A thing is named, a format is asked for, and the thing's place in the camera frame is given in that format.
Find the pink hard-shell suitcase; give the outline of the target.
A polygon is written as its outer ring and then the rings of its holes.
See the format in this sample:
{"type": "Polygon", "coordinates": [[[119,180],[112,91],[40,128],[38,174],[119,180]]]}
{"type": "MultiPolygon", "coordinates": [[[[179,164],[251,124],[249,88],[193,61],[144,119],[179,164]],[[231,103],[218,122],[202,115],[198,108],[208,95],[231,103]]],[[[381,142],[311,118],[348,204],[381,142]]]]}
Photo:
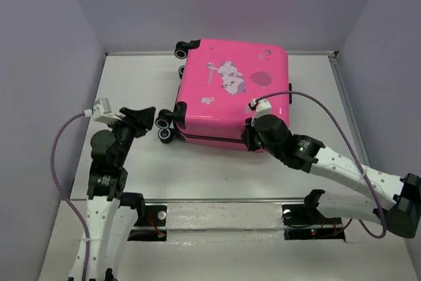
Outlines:
{"type": "Polygon", "coordinates": [[[174,108],[159,111],[162,143],[187,143],[245,151],[241,138],[255,98],[291,88],[288,55],[277,45],[226,39],[179,41],[174,55],[180,85],[174,108]]]}

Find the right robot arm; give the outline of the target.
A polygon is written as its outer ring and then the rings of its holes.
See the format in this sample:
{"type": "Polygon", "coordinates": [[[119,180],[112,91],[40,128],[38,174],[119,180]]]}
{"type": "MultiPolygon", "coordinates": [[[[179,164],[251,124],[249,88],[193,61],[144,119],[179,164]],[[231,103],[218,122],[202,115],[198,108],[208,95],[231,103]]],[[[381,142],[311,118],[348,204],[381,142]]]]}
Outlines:
{"type": "Polygon", "coordinates": [[[388,232],[402,238],[415,237],[420,222],[419,176],[397,176],[358,166],[319,140],[292,134],[274,115],[247,118],[241,138],[249,151],[261,149],[288,168],[332,180],[363,196],[340,198],[313,189],[303,206],[308,222],[351,217],[384,224],[388,232]]]}

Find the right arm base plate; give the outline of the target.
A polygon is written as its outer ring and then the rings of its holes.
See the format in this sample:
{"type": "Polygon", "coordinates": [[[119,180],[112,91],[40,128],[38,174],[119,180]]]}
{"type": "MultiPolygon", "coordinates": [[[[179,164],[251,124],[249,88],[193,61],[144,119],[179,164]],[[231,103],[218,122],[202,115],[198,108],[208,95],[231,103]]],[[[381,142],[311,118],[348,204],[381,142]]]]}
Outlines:
{"type": "Polygon", "coordinates": [[[285,240],[346,240],[341,218],[326,218],[302,204],[284,205],[281,220],[285,240]]]}

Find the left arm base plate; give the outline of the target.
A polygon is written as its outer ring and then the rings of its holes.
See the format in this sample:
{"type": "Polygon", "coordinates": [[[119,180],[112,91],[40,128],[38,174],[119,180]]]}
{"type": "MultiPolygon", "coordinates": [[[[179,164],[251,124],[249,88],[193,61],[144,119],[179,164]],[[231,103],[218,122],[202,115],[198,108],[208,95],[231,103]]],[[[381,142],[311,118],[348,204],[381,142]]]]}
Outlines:
{"type": "Polygon", "coordinates": [[[128,236],[129,242],[165,242],[167,206],[146,205],[145,216],[139,218],[128,236]]]}

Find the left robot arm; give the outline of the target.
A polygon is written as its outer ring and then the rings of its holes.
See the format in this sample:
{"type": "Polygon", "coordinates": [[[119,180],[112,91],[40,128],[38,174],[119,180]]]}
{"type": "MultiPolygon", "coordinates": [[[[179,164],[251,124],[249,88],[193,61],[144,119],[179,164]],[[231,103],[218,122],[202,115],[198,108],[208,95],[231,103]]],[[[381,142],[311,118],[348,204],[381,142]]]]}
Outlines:
{"type": "Polygon", "coordinates": [[[117,280],[132,227],[145,219],[143,195],[124,190],[128,177],[124,163],[133,141],[152,129],[155,111],[155,107],[142,110],[123,107],[115,115],[105,99],[84,111],[84,116],[108,128],[96,132],[90,140],[84,233],[69,280],[117,280]]]}

